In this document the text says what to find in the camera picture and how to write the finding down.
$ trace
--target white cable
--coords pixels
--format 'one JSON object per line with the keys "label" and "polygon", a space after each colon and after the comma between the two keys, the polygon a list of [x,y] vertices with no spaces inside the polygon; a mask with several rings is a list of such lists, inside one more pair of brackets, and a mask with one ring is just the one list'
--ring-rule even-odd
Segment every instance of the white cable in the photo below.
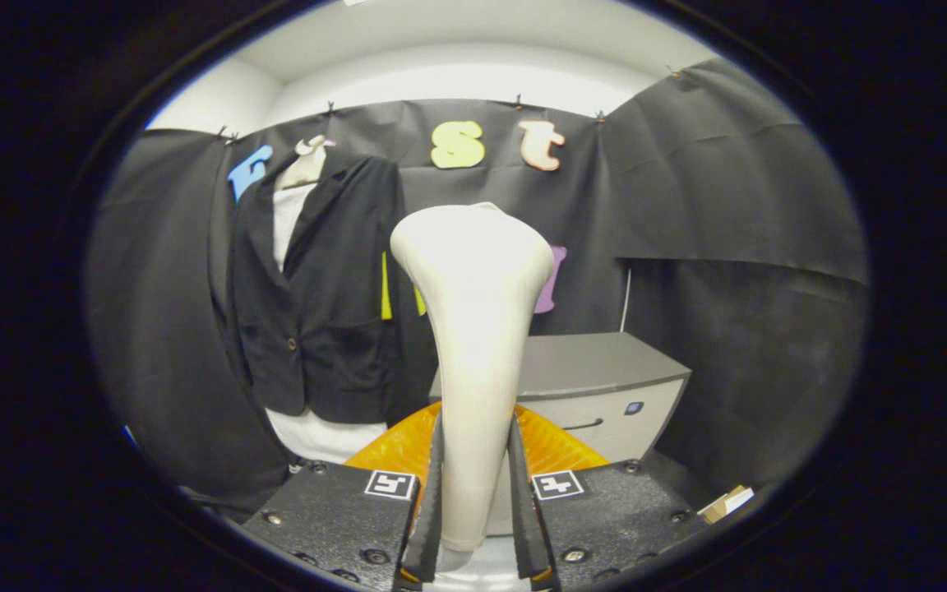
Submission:
{"label": "white cable", "polygon": [[623,296],[623,317],[620,319],[620,333],[623,333],[623,327],[627,325],[627,304],[631,300],[631,267],[627,267],[627,292]]}

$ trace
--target white foam object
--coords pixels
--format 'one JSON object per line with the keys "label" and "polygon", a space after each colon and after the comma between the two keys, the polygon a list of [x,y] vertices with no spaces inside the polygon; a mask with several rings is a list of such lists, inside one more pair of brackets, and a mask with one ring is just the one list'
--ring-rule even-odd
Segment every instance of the white foam object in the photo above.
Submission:
{"label": "white foam object", "polygon": [[531,226],[487,202],[419,210],[397,224],[390,247],[422,293],[437,343],[441,543],[460,558],[448,562],[455,569],[485,539],[525,340],[553,255]]}

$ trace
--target coat hanger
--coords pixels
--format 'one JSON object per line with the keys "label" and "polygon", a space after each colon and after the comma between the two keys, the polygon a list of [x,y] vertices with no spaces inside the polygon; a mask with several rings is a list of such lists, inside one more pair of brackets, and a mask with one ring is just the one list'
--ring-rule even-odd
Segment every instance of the coat hanger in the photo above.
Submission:
{"label": "coat hanger", "polygon": [[294,145],[294,153],[298,154],[298,160],[279,174],[275,190],[301,187],[301,185],[319,181],[320,172],[324,168],[324,159],[327,156],[324,151],[326,143],[327,139],[321,134],[308,140],[303,139]]}

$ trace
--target yellow foam letter s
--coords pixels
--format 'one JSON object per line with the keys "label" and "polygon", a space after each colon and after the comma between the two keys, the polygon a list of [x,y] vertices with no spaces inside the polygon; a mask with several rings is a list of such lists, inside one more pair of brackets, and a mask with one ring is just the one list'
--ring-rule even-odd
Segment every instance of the yellow foam letter s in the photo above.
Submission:
{"label": "yellow foam letter s", "polygon": [[481,134],[477,121],[445,121],[433,130],[435,149],[429,158],[439,169],[474,166],[484,158],[484,145],[477,139]]}

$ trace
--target black fabric backdrop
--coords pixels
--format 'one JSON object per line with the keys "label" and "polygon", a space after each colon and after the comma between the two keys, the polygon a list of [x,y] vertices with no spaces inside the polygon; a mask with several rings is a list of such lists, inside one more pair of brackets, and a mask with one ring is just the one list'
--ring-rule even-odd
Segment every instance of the black fabric backdrop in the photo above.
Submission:
{"label": "black fabric backdrop", "polygon": [[[520,155],[518,122],[543,119],[566,138],[552,147],[555,172]],[[432,130],[457,120],[481,125],[484,161],[438,169]],[[316,134],[397,162],[409,212],[492,201],[566,247],[556,307],[534,316],[533,334],[616,331],[629,271],[625,329],[694,371],[658,452],[711,488],[784,479],[842,408],[867,311],[857,215],[807,128],[743,72],[711,60],[604,123],[433,100],[323,113],[233,143],[147,132],[102,205],[91,332],[115,408],[179,483],[258,498],[283,469],[220,348],[236,203],[226,177],[263,146],[271,165]],[[394,306],[413,311],[414,300]],[[413,387],[428,389],[428,322],[410,346],[422,376]]]}
{"label": "black fabric backdrop", "polygon": [[87,322],[113,411],[155,468],[258,508],[286,457],[233,377],[211,306],[208,224],[225,151],[174,131],[129,150],[90,239]]}

